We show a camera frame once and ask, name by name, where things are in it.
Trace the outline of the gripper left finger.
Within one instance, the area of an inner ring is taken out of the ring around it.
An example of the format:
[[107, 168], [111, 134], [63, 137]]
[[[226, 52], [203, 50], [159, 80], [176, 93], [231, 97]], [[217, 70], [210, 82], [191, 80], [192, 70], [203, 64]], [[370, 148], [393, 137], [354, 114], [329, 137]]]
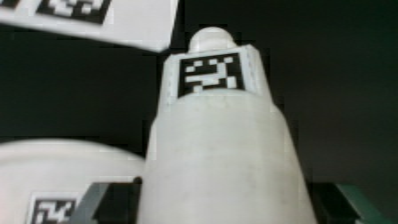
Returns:
[[137, 224], [141, 185], [95, 183], [86, 192], [70, 224]]

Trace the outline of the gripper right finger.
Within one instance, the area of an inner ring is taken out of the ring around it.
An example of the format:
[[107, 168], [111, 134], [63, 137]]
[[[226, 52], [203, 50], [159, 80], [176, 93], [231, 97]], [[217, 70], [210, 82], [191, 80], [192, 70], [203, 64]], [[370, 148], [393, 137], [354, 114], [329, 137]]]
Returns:
[[310, 190], [319, 224], [391, 224], [354, 185], [313, 183]]

